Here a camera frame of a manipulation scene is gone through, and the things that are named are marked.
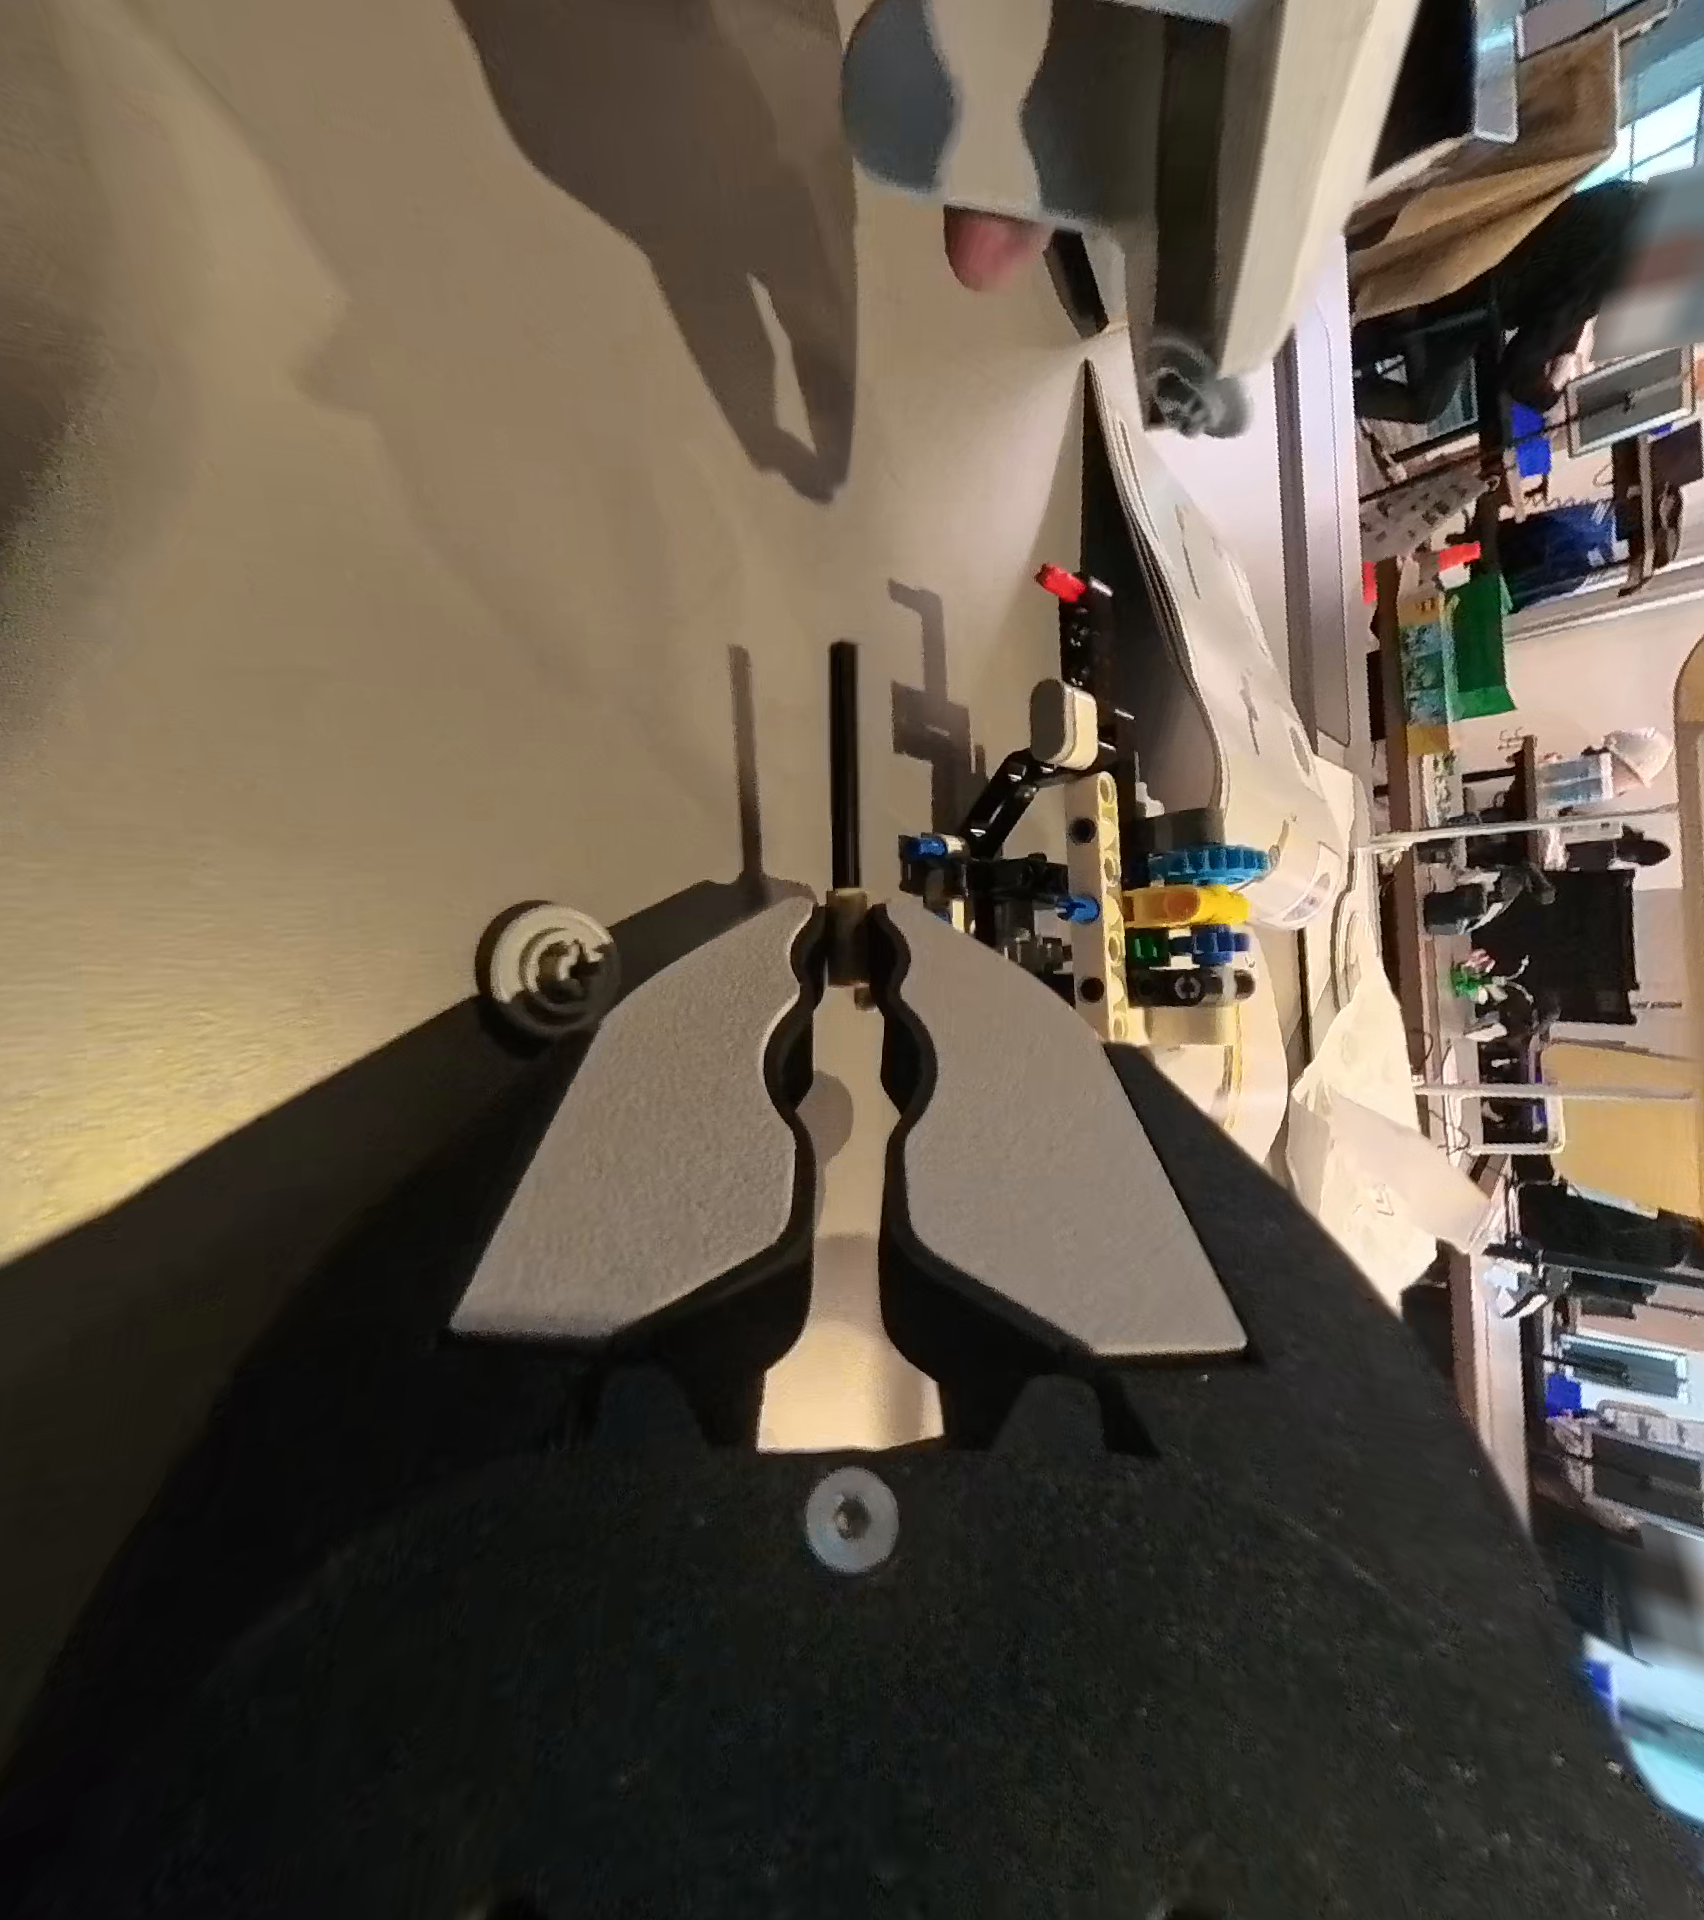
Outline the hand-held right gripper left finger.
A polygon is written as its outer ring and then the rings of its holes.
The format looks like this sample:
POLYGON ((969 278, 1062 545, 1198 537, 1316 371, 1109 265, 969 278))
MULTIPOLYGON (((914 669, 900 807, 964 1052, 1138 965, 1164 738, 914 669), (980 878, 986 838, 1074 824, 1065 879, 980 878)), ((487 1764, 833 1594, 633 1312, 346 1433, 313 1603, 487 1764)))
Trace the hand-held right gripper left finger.
POLYGON ((815 1156, 778 1043, 808 1041, 815 899, 685 952, 601 1021, 450 1327, 606 1345, 810 1248, 815 1156))

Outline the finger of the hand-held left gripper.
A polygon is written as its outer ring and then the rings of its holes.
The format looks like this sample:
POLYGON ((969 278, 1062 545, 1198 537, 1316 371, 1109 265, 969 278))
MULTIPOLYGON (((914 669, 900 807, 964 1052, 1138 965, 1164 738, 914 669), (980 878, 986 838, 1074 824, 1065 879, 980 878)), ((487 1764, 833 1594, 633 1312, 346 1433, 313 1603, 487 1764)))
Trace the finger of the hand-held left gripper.
POLYGON ((874 182, 939 204, 1000 204, 1000 24, 993 2, 870 4, 845 47, 841 106, 874 182))
POLYGON ((1147 210, 1160 113, 1160 14, 1009 2, 994 14, 994 210, 1047 227, 1147 210))

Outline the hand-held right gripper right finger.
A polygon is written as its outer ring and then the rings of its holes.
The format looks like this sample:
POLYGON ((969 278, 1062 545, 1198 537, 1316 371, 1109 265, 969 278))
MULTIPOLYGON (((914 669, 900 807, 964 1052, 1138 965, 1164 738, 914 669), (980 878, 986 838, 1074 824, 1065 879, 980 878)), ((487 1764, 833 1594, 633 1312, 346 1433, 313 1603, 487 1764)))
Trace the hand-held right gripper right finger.
POLYGON ((881 1312, 914 1363, 1183 1363, 1249 1333, 1107 1046, 916 899, 869 920, 896 1118, 881 1312))

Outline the grey lego wheel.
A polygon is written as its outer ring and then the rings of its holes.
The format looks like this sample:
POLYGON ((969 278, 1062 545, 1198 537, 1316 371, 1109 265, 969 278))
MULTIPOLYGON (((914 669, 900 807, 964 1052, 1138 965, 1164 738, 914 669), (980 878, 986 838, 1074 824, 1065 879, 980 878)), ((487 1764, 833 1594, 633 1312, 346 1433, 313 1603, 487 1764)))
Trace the grey lego wheel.
POLYGON ((529 1043, 589 1038, 624 992, 612 929, 592 914, 529 899, 500 911, 477 949, 477 987, 499 1025, 529 1043))

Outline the black lego axle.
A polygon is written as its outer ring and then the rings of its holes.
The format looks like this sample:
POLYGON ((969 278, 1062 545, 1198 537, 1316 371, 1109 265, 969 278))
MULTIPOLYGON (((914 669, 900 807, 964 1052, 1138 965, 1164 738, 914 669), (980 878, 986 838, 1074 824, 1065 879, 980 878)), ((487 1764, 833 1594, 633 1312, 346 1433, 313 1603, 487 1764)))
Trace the black lego axle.
POLYGON ((827 651, 827 782, 830 887, 823 901, 825 972, 833 987, 870 1010, 870 899, 864 887, 860 785, 860 646, 839 638, 827 651))

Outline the lego technic model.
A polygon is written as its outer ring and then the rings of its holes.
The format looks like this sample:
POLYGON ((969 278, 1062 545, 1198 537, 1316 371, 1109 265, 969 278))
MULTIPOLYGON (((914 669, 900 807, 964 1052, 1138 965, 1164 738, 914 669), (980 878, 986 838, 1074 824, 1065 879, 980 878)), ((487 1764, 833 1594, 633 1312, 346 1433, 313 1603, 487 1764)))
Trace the lego technic model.
POLYGON ((1028 738, 955 827, 905 832, 905 891, 1060 997, 1107 1043, 1228 1059, 1261 992, 1255 883, 1276 854, 1153 798, 1116 695, 1116 600, 1088 572, 1043 563, 1056 671, 1033 686, 1028 738))

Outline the lego instruction booklet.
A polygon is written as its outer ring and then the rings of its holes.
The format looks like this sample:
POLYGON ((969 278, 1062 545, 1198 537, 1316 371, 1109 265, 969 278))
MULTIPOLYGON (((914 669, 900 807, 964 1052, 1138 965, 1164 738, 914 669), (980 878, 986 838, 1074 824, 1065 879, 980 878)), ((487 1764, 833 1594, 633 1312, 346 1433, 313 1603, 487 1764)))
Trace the lego instruction booklet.
POLYGON ((1304 715, 1250 579, 1101 358, 1083 366, 1080 559, 1113 591, 1113 699, 1166 813, 1276 868, 1341 851, 1304 715))

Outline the person's left hand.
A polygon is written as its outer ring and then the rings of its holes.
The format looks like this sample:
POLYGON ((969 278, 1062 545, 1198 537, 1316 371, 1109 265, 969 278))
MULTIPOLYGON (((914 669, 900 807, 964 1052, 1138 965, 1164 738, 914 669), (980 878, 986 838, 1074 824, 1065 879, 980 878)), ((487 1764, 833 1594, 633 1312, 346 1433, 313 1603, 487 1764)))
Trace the person's left hand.
POLYGON ((943 210, 943 245, 951 273, 969 292, 993 292, 1038 261, 1053 227, 1009 214, 948 204, 943 210))

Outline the flat brown cardboard box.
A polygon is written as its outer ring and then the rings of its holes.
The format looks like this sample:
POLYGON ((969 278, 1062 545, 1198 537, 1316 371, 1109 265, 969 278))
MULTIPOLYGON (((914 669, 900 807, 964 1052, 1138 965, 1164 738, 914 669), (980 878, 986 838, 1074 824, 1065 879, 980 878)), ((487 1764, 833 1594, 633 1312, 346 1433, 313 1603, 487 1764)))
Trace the flat brown cardboard box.
POLYGON ((1592 28, 1519 59, 1517 133, 1346 225, 1356 320, 1441 302, 1502 263, 1613 152, 1619 33, 1592 28))

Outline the loose white paper sheets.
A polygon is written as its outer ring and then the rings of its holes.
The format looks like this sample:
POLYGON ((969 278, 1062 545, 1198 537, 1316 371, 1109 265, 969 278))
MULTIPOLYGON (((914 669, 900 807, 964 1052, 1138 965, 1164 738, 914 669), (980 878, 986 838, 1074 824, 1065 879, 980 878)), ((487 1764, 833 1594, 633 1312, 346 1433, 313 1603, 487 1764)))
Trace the loose white paper sheets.
POLYGON ((1255 996, 1201 1092, 1226 1136, 1334 1237, 1391 1312, 1441 1255, 1477 1252, 1490 1202, 1422 1123, 1404 1010, 1387 972, 1363 782, 1319 756, 1336 825, 1320 911, 1253 933, 1255 996))

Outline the green box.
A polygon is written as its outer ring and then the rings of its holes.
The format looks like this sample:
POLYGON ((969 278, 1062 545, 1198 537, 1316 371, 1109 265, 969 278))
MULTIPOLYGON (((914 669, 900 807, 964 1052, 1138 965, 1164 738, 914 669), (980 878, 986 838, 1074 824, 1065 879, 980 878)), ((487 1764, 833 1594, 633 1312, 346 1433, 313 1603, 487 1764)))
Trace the green box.
POLYGON ((1479 539, 1426 549, 1403 570, 1395 597, 1403 714, 1415 752, 1439 752, 1464 722, 1517 709, 1507 624, 1512 597, 1479 539))

